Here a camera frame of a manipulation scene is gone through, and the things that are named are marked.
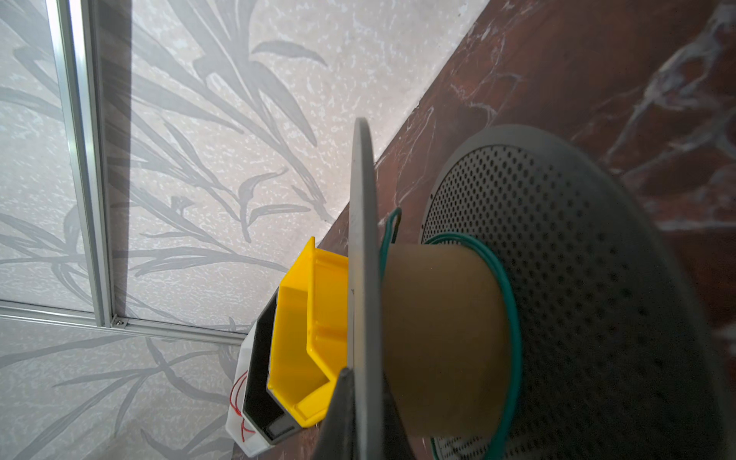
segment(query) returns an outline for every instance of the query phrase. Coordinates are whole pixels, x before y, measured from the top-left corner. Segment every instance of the cardboard core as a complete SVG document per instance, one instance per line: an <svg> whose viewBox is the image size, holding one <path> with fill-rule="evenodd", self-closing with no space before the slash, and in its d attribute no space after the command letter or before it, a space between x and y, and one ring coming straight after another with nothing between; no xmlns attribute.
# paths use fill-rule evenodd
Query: cardboard core
<svg viewBox="0 0 736 460"><path fill-rule="evenodd" d="M383 279L383 366L412 436L488 436L511 372L498 283L459 245L393 244Z"/></svg>

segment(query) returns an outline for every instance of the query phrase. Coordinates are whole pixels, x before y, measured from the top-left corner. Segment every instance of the perforated disc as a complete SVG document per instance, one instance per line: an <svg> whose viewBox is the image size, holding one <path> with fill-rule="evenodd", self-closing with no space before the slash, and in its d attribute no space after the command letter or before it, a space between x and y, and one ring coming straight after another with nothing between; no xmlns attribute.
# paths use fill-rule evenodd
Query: perforated disc
<svg viewBox="0 0 736 460"><path fill-rule="evenodd" d="M647 218L545 132L485 130L439 175L420 236L467 233L501 259L523 335L506 458L732 458L721 364L691 289ZM435 439L442 459L487 439Z"/></svg>

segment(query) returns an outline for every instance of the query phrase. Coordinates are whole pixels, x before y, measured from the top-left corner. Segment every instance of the green wire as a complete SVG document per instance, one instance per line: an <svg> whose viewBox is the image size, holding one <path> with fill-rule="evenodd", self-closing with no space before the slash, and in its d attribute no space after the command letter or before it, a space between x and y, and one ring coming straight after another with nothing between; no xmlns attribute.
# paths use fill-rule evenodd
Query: green wire
<svg viewBox="0 0 736 460"><path fill-rule="evenodd" d="M389 246L396 241L396 234L399 223L401 222L401 208L394 209L389 218L386 220L386 232L383 235L381 250L379 253L379 262L381 269L381 280L386 272L386 259L389 254ZM498 257L488 249L488 246L480 242L478 239L463 233L447 232L435 235L428 239L425 244L440 244L447 241L456 241L465 247L474 250L486 263L491 273L496 277L498 285L503 295L503 303L506 305L506 315L509 318L509 328L511 332L512 359L511 359L511 381L509 382L509 392L506 394L506 402L503 405L501 421L498 425L496 433L493 435L491 442L488 444L488 450L484 460L498 460L503 457L506 450L506 438L511 429L511 423L516 412L517 401L519 400L519 392L521 390L521 374L522 374L522 353L521 353L521 327L519 325L519 312L516 308L516 299L509 282L509 277ZM434 439L432 439L432 454L437 458Z"/></svg>

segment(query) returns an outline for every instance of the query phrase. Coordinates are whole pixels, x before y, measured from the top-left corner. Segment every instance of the metal beam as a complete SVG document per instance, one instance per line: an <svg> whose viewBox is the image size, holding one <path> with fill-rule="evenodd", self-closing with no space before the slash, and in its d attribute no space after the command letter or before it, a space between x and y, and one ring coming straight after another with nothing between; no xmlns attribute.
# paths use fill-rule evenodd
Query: metal beam
<svg viewBox="0 0 736 460"><path fill-rule="evenodd" d="M97 326L95 316L87 311L66 310L64 308L43 307L28 303L0 300L0 319L38 322L47 325L70 326L73 328L94 329L104 333L130 334L132 336L158 337L160 339L191 340L213 344L236 345L245 340L246 334L197 328L194 326L173 325L147 319L120 319L121 324L111 328Z"/></svg>
<svg viewBox="0 0 736 460"><path fill-rule="evenodd" d="M46 9L96 324L109 328L112 271L91 12L82 0L46 0Z"/></svg>

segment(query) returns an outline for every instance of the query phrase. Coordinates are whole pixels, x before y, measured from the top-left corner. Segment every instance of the yellow bin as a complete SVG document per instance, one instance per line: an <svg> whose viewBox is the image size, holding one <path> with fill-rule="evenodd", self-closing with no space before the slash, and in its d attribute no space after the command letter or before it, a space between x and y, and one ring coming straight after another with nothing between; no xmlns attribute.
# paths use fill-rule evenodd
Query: yellow bin
<svg viewBox="0 0 736 460"><path fill-rule="evenodd" d="M278 290L268 389L304 428L325 418L347 366L347 257L310 238Z"/></svg>

